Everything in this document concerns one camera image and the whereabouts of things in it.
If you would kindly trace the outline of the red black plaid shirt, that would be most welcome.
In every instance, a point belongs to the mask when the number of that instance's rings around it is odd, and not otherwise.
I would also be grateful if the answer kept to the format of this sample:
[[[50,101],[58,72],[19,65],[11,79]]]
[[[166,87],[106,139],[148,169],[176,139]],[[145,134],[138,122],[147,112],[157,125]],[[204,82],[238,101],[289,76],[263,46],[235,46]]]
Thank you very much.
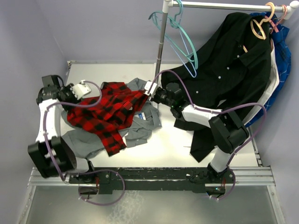
[[[130,90],[124,82],[104,82],[101,92],[100,103],[89,108],[74,107],[66,119],[72,126],[97,135],[112,156],[126,147],[119,131],[132,125],[148,96],[143,90]]]

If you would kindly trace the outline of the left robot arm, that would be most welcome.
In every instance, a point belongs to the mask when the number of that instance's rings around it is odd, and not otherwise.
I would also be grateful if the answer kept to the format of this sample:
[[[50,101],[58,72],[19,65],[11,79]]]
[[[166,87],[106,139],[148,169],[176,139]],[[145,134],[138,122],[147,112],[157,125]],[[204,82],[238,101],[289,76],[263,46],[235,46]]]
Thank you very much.
[[[39,132],[35,143],[28,146],[28,154],[43,178],[60,177],[65,181],[65,173],[75,169],[77,162],[61,137],[60,102],[69,99],[74,103],[75,98],[71,95],[71,86],[65,86],[59,75],[44,76],[42,82],[36,98],[40,110]]]

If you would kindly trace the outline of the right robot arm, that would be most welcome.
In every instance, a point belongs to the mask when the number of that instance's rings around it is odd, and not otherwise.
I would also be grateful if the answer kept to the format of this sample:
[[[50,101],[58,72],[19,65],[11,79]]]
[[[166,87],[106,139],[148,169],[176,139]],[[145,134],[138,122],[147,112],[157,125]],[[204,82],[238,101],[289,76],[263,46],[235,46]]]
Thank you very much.
[[[162,89],[157,83],[148,81],[144,89],[144,94],[151,97],[152,101],[168,106],[176,119],[210,128],[216,151],[207,166],[207,176],[212,182],[223,179],[232,153],[249,137],[248,130],[236,112],[222,114],[221,110],[210,111],[193,106],[184,99],[177,83],[170,83],[166,89]]]

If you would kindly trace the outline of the light blue hanger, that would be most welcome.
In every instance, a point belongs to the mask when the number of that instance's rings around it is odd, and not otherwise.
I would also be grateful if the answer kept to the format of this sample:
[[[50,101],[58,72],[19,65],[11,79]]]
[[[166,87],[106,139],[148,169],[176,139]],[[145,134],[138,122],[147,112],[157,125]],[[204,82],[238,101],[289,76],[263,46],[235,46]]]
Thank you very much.
[[[190,69],[187,69],[187,71],[193,78],[195,78],[197,76],[196,70],[198,69],[199,66],[196,49],[191,38],[189,37],[187,32],[183,29],[183,27],[180,25],[180,22],[177,22],[174,18],[170,17],[168,14],[159,11],[153,12],[149,16],[149,19],[152,20],[153,24],[160,31],[155,74],[160,72],[164,42],[167,41],[170,44],[170,47],[173,49],[174,53],[178,56],[178,58],[180,59],[180,61],[183,63],[185,67],[187,66],[186,65],[187,63],[191,64],[191,68],[193,69],[193,71],[191,71]],[[169,35],[167,35],[166,33],[167,25],[170,25],[172,28],[178,30],[185,49],[181,49],[175,43],[175,41]]]

